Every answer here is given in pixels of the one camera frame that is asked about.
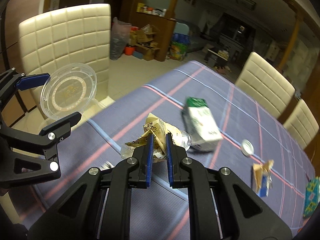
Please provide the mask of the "clear round plastic lid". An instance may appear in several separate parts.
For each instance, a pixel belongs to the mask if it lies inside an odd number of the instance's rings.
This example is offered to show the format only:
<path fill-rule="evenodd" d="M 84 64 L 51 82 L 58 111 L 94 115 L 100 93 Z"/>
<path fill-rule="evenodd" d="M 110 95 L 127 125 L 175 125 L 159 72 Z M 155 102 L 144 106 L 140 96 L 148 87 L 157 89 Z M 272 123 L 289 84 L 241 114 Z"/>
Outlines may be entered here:
<path fill-rule="evenodd" d="M 40 106 L 46 117 L 59 120 L 74 112 L 83 113 L 97 92 L 97 75 L 83 63 L 56 70 L 44 84 Z"/>

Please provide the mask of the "green white milk carton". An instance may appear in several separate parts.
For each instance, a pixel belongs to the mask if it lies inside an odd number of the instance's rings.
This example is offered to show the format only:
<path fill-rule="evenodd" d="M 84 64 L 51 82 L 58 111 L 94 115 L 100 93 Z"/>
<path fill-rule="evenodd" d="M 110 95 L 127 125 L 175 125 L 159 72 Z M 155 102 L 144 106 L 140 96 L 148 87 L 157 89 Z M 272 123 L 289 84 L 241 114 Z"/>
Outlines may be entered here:
<path fill-rule="evenodd" d="M 213 152 L 222 140 L 214 117 L 202 98 L 187 97 L 182 110 L 185 131 L 191 139 L 191 147 L 199 152 Z"/>

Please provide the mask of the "torn blue paper cup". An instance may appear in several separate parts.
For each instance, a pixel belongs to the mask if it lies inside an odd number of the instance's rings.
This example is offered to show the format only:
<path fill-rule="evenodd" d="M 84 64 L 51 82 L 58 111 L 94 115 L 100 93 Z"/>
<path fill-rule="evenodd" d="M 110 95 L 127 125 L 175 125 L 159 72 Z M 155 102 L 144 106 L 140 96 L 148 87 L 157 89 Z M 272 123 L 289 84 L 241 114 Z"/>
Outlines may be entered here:
<path fill-rule="evenodd" d="M 260 197 L 267 197 L 272 187 L 271 169 L 274 160 L 252 166 L 252 190 Z"/>

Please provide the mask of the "white bottle cap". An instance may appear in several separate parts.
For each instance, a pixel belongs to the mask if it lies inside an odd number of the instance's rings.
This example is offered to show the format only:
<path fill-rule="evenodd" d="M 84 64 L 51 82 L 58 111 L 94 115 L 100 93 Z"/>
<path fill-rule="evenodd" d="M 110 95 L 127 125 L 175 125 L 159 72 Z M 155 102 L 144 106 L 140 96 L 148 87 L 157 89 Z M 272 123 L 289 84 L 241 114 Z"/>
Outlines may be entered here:
<path fill-rule="evenodd" d="M 248 141 L 247 139 L 244 139 L 241 142 L 241 151 L 243 155 L 245 155 L 246 157 L 250 157 L 254 154 L 254 147 L 250 141 Z"/>

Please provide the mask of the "cream quilted chair near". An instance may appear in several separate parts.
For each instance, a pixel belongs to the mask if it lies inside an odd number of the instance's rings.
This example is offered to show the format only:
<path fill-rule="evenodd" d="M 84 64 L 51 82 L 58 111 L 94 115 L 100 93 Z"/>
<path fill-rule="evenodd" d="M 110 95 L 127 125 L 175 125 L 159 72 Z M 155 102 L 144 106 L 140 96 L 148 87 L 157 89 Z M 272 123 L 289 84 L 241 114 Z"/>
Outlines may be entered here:
<path fill-rule="evenodd" d="M 111 6 L 77 5 L 33 16 L 18 25 L 18 45 L 25 74 L 53 74 L 70 63 L 84 63 L 97 76 L 94 103 L 78 123 L 111 105 L 110 70 Z"/>

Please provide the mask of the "purple plaid tablecloth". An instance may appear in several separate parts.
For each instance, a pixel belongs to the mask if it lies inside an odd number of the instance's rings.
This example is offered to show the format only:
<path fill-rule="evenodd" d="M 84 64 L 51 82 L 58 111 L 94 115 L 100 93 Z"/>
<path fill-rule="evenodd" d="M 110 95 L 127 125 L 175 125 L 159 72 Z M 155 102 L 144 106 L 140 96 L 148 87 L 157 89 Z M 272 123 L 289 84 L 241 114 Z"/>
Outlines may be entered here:
<path fill-rule="evenodd" d="M 228 167 L 247 184 L 253 164 L 274 160 L 272 188 L 264 201 L 296 234 L 303 226 L 305 188 L 315 175 L 310 160 L 255 100 L 197 62 L 172 70 L 117 100 L 60 143 L 61 178 L 35 185 L 28 200 L 16 205 L 22 223 L 30 227 L 90 167 L 120 162 L 121 147 L 142 135 L 148 114 L 183 129 L 182 109 L 187 97 L 206 100 L 223 136 L 215 151 L 189 150 L 188 155 L 208 168 Z M 244 139 L 254 147 L 250 157 L 241 151 Z"/>

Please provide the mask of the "grey plastic bag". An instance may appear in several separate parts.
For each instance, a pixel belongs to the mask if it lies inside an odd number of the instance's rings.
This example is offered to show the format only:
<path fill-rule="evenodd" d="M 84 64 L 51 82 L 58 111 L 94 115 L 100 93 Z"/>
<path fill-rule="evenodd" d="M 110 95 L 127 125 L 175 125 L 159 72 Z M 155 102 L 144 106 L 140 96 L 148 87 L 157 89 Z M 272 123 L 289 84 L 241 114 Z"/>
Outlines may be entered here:
<path fill-rule="evenodd" d="M 110 59 L 117 60 L 123 53 L 130 40 L 130 23 L 119 21 L 116 17 L 113 19 L 111 28 Z"/>

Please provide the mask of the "orange bucket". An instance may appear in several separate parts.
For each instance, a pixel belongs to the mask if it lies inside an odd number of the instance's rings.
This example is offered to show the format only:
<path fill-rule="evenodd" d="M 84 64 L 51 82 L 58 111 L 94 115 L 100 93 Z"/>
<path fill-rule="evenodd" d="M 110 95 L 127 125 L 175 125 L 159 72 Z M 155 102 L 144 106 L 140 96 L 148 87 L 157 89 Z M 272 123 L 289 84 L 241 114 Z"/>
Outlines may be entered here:
<path fill-rule="evenodd" d="M 124 54 L 127 56 L 131 56 L 133 55 L 133 53 L 135 52 L 135 47 L 134 46 L 126 46 L 124 49 Z"/>

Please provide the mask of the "cardboard boxes pile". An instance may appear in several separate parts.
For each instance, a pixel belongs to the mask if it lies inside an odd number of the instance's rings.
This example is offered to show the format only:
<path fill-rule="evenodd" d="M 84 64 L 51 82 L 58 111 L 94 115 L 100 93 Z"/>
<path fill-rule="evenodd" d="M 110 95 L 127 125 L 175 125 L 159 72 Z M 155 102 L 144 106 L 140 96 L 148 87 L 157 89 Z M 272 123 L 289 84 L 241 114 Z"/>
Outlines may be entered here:
<path fill-rule="evenodd" d="M 158 43 L 155 41 L 156 34 L 153 31 L 153 25 L 150 24 L 142 28 L 131 27 L 127 45 L 134 47 L 136 52 L 141 53 L 144 60 L 153 60 L 159 51 Z"/>

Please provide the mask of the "dark coffee table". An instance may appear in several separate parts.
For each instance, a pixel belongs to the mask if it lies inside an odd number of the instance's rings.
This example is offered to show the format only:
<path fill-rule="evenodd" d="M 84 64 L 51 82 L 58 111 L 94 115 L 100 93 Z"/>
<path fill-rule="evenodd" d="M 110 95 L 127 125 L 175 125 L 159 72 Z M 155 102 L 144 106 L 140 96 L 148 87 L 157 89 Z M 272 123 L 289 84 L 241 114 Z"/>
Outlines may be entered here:
<path fill-rule="evenodd" d="M 229 60 L 229 52 L 226 50 L 220 50 L 216 47 L 208 48 L 207 53 L 204 57 L 206 63 L 209 62 L 209 59 L 215 57 L 215 66 L 224 68 Z"/>

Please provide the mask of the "green patterned mat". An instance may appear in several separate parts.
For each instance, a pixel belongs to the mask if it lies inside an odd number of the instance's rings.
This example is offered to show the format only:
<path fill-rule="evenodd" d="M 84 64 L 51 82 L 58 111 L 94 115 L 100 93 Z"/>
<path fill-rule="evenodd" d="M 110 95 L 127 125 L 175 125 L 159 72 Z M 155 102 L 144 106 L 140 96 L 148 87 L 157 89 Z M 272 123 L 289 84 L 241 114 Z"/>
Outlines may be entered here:
<path fill-rule="evenodd" d="M 303 218 L 311 217 L 316 210 L 319 204 L 319 192 L 319 177 L 315 177 L 306 186 Z"/>

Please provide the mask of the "colourful shopping bag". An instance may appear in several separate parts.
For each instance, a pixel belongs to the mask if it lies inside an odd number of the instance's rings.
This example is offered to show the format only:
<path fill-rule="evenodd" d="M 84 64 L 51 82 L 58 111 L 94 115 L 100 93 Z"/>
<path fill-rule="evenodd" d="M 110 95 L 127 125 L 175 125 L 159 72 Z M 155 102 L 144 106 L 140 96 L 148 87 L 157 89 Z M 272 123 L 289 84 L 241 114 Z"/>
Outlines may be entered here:
<path fill-rule="evenodd" d="M 189 36 L 174 33 L 170 43 L 169 57 L 173 60 L 182 61 L 190 44 Z"/>

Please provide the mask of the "wooden cabinet divider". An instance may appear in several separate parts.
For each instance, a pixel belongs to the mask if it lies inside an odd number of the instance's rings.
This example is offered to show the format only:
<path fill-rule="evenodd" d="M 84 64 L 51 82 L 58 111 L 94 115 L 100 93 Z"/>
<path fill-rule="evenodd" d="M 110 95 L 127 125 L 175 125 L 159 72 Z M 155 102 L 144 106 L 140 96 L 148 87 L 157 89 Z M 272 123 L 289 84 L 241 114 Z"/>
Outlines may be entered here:
<path fill-rule="evenodd" d="M 129 13 L 129 23 L 135 27 L 144 27 L 149 24 L 155 31 L 155 42 L 158 43 L 159 50 L 155 55 L 155 60 L 165 61 L 169 49 L 171 37 L 175 28 L 176 21 L 143 12 L 136 12 L 137 3 L 133 3 Z"/>

